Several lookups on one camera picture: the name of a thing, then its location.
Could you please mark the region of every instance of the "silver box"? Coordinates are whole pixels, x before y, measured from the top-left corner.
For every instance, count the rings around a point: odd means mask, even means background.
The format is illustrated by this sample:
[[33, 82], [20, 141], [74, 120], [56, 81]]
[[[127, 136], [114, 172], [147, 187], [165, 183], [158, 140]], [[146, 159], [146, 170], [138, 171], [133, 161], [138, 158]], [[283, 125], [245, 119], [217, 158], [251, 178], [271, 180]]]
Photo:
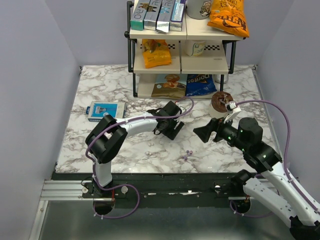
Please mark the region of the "silver box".
[[161, 33], [168, 33], [170, 27], [170, 19], [172, 10], [175, 6], [175, 0], [162, 0], [162, 6], [158, 21], [156, 22], [156, 30]]
[[170, 20], [170, 31], [182, 31], [186, 0], [175, 0]]
[[156, 30], [162, 0], [151, 0], [144, 18], [144, 29]]
[[149, 7], [150, 0], [139, 0], [132, 14], [130, 25], [134, 30], [142, 31], [144, 29], [144, 19]]

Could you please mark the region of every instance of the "gray wall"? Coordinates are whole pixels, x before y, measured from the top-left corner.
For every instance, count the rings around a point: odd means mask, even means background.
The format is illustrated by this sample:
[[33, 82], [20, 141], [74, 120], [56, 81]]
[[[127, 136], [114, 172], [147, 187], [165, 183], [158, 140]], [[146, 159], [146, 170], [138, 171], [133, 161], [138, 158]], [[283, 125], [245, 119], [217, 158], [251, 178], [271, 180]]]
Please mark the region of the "gray wall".
[[2, 0], [0, 32], [0, 235], [26, 240], [59, 153], [79, 67], [43, 0]]
[[[45, 0], [82, 65], [126, 64], [127, 0]], [[251, 37], [237, 45], [236, 64], [257, 64], [294, 0], [246, 0]]]
[[[291, 170], [320, 201], [319, 0], [295, 0], [261, 59], [257, 73], [265, 99], [279, 104], [291, 124]], [[286, 124], [268, 107], [282, 152]]]

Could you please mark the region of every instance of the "checkered pattern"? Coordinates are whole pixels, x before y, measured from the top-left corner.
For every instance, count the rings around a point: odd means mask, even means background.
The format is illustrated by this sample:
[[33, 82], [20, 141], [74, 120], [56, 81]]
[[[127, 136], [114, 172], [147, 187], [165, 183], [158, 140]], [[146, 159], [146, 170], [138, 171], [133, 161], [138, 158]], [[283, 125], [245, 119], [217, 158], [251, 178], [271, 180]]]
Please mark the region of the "checkered pattern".
[[207, 46], [205, 46], [204, 50], [209, 50], [209, 51], [220, 50], [220, 46], [219, 45], [207, 45]]
[[176, 45], [175, 44], [168, 44], [168, 48], [169, 49], [176, 49]]

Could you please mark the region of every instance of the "yellow snack bag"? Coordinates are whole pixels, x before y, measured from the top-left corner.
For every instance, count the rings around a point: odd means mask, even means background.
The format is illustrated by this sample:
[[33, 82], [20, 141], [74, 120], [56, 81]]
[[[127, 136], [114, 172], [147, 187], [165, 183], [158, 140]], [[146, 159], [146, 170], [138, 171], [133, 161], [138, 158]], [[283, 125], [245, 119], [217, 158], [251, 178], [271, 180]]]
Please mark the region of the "yellow snack bag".
[[142, 39], [146, 69], [171, 64], [171, 54], [165, 40]]
[[244, 13], [245, 0], [214, 0], [208, 26], [248, 38], [250, 36]]

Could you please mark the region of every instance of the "marble countertop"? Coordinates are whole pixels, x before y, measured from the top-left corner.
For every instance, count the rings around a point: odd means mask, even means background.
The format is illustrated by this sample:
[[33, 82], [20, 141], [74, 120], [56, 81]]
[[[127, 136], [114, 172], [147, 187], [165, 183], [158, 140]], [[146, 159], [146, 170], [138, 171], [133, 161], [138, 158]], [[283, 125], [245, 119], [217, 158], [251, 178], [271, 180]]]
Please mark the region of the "marble countertop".
[[[126, 65], [85, 66], [74, 99], [70, 119], [58, 157], [57, 173], [92, 173], [92, 162], [85, 157], [85, 139], [97, 124], [89, 122], [87, 106], [92, 101], [125, 102], [125, 117], [139, 116], [149, 109], [165, 106], [168, 99], [135, 98], [132, 93], [132, 74]], [[235, 66], [224, 91], [239, 102], [260, 99], [253, 72], [249, 66]], [[116, 158], [112, 160], [113, 173], [234, 173], [241, 169], [254, 172], [243, 159], [242, 152], [231, 148], [225, 141], [203, 143], [193, 129], [210, 121], [209, 99], [195, 100], [193, 111], [180, 120], [185, 123], [174, 141], [153, 132], [144, 132], [125, 140]], [[191, 102], [181, 101], [189, 108]], [[263, 141], [274, 147], [268, 119], [262, 105], [247, 103], [241, 106], [240, 118], [254, 117], [263, 128]], [[182, 159], [187, 150], [192, 156]]]

